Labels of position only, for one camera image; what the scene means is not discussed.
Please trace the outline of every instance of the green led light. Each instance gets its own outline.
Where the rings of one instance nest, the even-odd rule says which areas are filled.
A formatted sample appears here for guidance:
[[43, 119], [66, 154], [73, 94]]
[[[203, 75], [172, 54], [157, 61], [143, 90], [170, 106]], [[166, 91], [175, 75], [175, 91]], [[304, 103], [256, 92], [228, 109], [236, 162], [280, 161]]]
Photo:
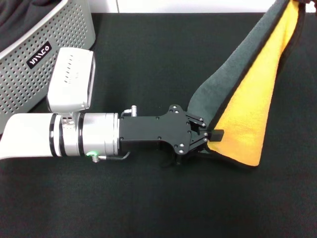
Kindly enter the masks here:
[[86, 154], [87, 156], [97, 156], [97, 152], [96, 151], [90, 151]]

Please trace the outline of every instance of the black cloth surface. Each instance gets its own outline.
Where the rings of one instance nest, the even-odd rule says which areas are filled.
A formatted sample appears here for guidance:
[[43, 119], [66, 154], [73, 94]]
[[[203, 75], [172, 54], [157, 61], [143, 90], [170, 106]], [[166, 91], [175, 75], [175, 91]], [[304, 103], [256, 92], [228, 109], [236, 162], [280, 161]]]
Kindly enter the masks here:
[[[94, 14], [89, 111], [186, 109], [261, 16]], [[194, 158], [162, 169], [169, 155], [160, 151], [98, 164], [4, 160], [0, 237], [317, 237], [316, 42], [317, 18], [309, 15], [278, 78], [258, 168]], [[47, 112], [45, 101], [33, 112]]]
[[0, 0], [0, 52], [22, 37], [61, 0]]

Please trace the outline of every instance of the gray perforated box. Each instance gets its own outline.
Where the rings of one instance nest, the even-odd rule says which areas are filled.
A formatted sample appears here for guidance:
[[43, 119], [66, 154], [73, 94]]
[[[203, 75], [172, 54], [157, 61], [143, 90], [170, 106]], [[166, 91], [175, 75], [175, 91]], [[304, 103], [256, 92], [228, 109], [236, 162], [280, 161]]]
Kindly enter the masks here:
[[47, 95], [60, 47], [89, 49], [94, 41], [87, 0], [62, 0], [0, 52], [0, 134], [13, 114], [28, 112]]

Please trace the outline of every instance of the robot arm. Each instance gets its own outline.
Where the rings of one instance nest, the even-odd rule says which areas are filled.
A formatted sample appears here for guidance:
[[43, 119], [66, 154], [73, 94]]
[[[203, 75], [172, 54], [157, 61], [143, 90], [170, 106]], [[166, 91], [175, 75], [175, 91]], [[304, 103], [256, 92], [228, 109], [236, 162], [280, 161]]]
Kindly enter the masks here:
[[91, 156], [98, 162], [130, 151], [172, 148], [180, 163], [192, 151], [204, 150], [208, 141], [221, 141], [222, 130], [208, 131], [203, 118], [179, 105], [154, 117], [137, 117], [136, 106], [122, 117], [82, 112], [90, 107], [94, 73], [93, 52], [61, 48], [47, 97], [52, 113], [12, 116], [0, 142], [0, 159]]

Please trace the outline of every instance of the white camera housing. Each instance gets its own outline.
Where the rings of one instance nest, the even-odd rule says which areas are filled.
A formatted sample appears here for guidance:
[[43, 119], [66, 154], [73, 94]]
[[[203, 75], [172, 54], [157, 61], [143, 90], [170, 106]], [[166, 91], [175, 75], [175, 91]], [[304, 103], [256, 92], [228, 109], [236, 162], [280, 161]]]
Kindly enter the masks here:
[[72, 114], [90, 107], [95, 57], [89, 50], [60, 48], [48, 91], [53, 113]]

